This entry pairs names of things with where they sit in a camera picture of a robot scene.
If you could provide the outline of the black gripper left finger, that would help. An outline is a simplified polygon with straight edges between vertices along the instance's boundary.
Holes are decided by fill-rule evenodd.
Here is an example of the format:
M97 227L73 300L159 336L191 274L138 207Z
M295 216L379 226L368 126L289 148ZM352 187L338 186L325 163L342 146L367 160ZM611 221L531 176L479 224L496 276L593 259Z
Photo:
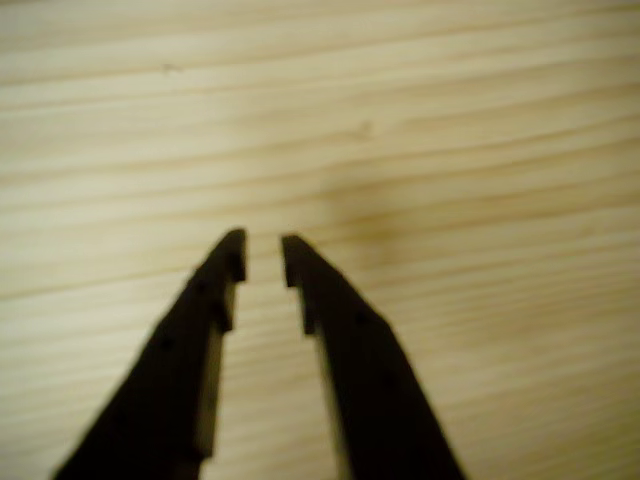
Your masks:
M214 246L58 479L197 479L214 450L223 340L246 278L246 232Z

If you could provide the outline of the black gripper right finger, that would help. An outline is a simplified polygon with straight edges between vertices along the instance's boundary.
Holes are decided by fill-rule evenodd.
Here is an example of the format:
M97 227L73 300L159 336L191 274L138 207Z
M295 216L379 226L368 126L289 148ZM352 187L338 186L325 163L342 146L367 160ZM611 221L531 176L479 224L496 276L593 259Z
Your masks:
M319 353L340 478L464 478L387 321L302 237L283 237L282 251Z

